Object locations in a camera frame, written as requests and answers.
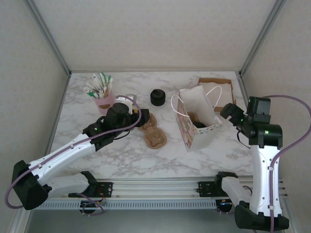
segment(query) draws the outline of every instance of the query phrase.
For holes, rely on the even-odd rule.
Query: marble table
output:
[[[95,178],[202,177],[214,176],[218,171],[252,175],[251,150],[237,141],[237,131],[230,122],[219,116],[223,125],[209,146],[187,152],[175,119],[176,113],[170,105],[173,94],[179,89],[196,86],[201,77],[226,78],[232,80],[237,105],[245,109],[235,72],[120,72],[106,75],[114,79],[115,95],[136,94],[139,106],[148,108],[155,115],[158,127],[167,136],[167,144],[152,150],[145,144],[144,133],[135,129],[127,137],[79,159],[60,175],[73,175],[83,170],[90,171]],[[89,77],[92,73],[72,75],[52,151],[75,138],[101,116],[94,100],[83,91]],[[150,93],[156,88],[166,92],[166,103],[160,107],[150,103]],[[241,135],[241,141],[247,143],[247,138]]]

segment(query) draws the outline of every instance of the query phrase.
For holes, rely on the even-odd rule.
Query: white wall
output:
[[[239,70],[275,0],[35,0],[69,68]]]
[[[287,94],[311,105],[311,1],[289,0],[245,78],[249,95]],[[280,124],[284,146],[308,129],[307,110],[292,100],[272,100],[272,123]],[[311,232],[311,137],[280,160],[281,175],[302,232]]]
[[[3,197],[13,165],[43,155],[66,75],[20,0],[0,2],[0,232],[16,212]],[[10,202],[18,204],[13,193]]]

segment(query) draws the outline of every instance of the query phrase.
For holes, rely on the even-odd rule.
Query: paper bag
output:
[[[173,108],[173,97],[178,97],[177,111]],[[178,95],[173,95],[171,105],[177,112],[176,120],[187,151],[195,151],[208,147],[209,142],[215,137],[222,125],[221,120],[215,115],[202,86],[183,89]],[[197,128],[190,120],[188,112],[197,114],[204,128]]]

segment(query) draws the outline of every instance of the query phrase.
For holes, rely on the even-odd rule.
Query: pencil holder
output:
[[[106,98],[103,99],[93,98],[93,99],[96,103],[98,111],[104,116],[107,114],[108,109],[112,107],[113,104],[116,102],[116,98],[113,96],[112,91],[110,91],[109,95]]]

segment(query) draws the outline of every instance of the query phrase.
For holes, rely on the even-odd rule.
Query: purple cable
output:
[[[95,135],[95,136],[92,136],[92,137],[83,139],[83,140],[81,140],[81,141],[78,141],[78,142],[74,143],[73,146],[77,146],[77,145],[79,145],[79,144],[81,144],[81,143],[84,143],[84,142],[86,142],[86,141],[90,141],[90,140],[92,140],[92,139],[94,139],[94,138],[103,136],[103,135],[108,134],[108,133],[114,133],[114,132],[118,132],[118,131],[128,130],[128,129],[134,127],[135,125],[137,125],[137,124],[139,123],[139,121],[140,121],[140,119],[141,119],[141,110],[140,110],[139,106],[137,105],[137,103],[136,103],[134,100],[132,100],[131,98],[127,97],[127,96],[123,96],[123,95],[116,96],[116,98],[119,98],[119,97],[123,97],[123,98],[126,98],[126,99],[130,100],[130,101],[137,107],[137,110],[138,110],[138,112],[139,112],[137,121],[136,121],[135,123],[133,123],[132,125],[130,125],[130,126],[127,126],[127,127],[124,127],[124,128],[120,128],[120,129],[116,129],[116,130],[109,130],[109,131],[100,133],[100,134],[98,134],[98,135]],[[64,149],[62,149],[62,150],[60,150],[59,152],[55,153],[55,154],[52,155],[50,158],[48,158],[48,159],[46,159],[45,161],[43,161],[43,162],[41,163],[41,165],[45,165],[48,161],[52,160],[52,159],[55,158],[56,156],[60,155],[61,153],[65,152],[65,151],[67,151],[67,150],[69,150],[69,149],[71,149],[71,146],[68,146],[68,147],[66,147],[66,148],[64,148]],[[11,205],[11,204],[9,203],[9,194],[10,194],[11,190],[13,189],[13,187],[14,187],[24,176],[26,176],[28,173],[32,172],[33,170],[35,170],[35,169],[37,169],[37,168],[39,168],[39,165],[36,165],[36,166],[34,166],[33,168],[31,168],[31,169],[25,171],[25,172],[22,173],[19,177],[17,177],[16,180],[14,180],[14,181],[12,182],[12,184],[11,184],[10,187],[7,189],[7,191],[5,192],[5,195],[4,195],[4,203],[6,204],[7,207],[9,207],[9,208],[11,208],[11,209],[20,209],[20,208],[23,208],[22,205],[20,205],[20,206],[13,206],[13,205]]]
[[[310,114],[310,118],[311,118],[310,106],[308,106],[304,101],[302,101],[296,97],[287,96],[287,95],[264,96],[264,98],[276,98],[276,97],[291,99],[291,100],[295,100],[295,101],[301,103],[302,105],[304,105],[307,108],[307,110],[309,111],[309,114]],[[287,152],[288,150],[290,150],[291,148],[293,148],[294,146],[296,146],[297,144],[302,142],[307,136],[309,136],[310,133],[311,133],[311,123],[310,123],[308,131],[300,139],[298,139],[297,141],[290,144],[288,147],[286,147],[285,149],[281,150],[279,153],[276,154],[276,156],[273,158],[270,166],[274,167],[274,164],[276,163],[276,161],[279,157],[281,157],[285,152]],[[273,170],[269,171],[269,193],[270,193],[270,205],[273,206],[273,204],[274,204],[274,200],[273,200]],[[274,211],[273,210],[270,210],[270,220],[271,220],[270,233],[273,233],[274,232]]]

